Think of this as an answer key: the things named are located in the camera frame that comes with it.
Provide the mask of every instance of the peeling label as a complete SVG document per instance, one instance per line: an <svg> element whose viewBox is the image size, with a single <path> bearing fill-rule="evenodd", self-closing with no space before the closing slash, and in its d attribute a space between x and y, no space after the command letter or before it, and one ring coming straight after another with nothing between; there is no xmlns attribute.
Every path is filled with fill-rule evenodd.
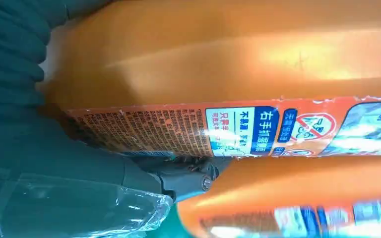
<svg viewBox="0 0 381 238"><path fill-rule="evenodd" d="M381 98L374 97L135 106L67 114L86 143L116 152L381 155Z"/></svg>

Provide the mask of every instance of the clear plastic bag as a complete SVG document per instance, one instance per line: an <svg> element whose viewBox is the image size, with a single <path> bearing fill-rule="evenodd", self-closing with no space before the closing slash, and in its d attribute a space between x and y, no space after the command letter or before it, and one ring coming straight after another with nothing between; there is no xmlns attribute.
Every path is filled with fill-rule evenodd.
<svg viewBox="0 0 381 238"><path fill-rule="evenodd" d="M116 184L33 174L11 180L0 169L0 237L144 237L172 204L168 196Z"/></svg>

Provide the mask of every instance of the dark green fabric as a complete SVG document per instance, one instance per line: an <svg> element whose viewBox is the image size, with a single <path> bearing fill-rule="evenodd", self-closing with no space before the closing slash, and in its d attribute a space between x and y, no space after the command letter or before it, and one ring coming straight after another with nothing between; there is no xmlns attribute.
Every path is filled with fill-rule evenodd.
<svg viewBox="0 0 381 238"><path fill-rule="evenodd" d="M51 30L110 0L0 0L0 168L160 192L159 183L127 158L67 138L37 114Z"/></svg>

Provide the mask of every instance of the bottle label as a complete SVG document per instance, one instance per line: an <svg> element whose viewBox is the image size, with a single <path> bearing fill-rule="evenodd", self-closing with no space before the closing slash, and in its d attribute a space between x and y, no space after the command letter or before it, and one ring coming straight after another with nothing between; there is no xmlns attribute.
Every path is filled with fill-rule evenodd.
<svg viewBox="0 0 381 238"><path fill-rule="evenodd" d="M381 200L348 206L294 206L250 214L210 217L200 225L221 237L228 231L239 237L380 237Z"/></svg>
<svg viewBox="0 0 381 238"><path fill-rule="evenodd" d="M381 155L381 98L70 110L80 137L116 152L193 156Z"/></svg>

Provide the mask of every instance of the blue label stripe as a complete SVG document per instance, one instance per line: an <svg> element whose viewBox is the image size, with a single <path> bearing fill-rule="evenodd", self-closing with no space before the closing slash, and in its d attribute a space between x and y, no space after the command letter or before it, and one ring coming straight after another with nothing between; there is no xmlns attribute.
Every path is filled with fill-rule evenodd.
<svg viewBox="0 0 381 238"><path fill-rule="evenodd" d="M319 223L322 230L328 230L325 209L323 207L317 207L317 216L319 217Z"/></svg>
<svg viewBox="0 0 381 238"><path fill-rule="evenodd" d="M312 207L301 207L300 211L302 212L303 221L305 222L306 230L308 235L315 236L319 235L319 226L316 219L315 211Z"/></svg>
<svg viewBox="0 0 381 238"><path fill-rule="evenodd" d="M294 124L296 123L296 118L297 118L296 109L287 109L284 111L280 134L277 139L279 143L286 143L290 140L291 132L293 131Z"/></svg>
<svg viewBox="0 0 381 238"><path fill-rule="evenodd" d="M276 108L256 107L251 154L266 156L272 149L280 115Z"/></svg>

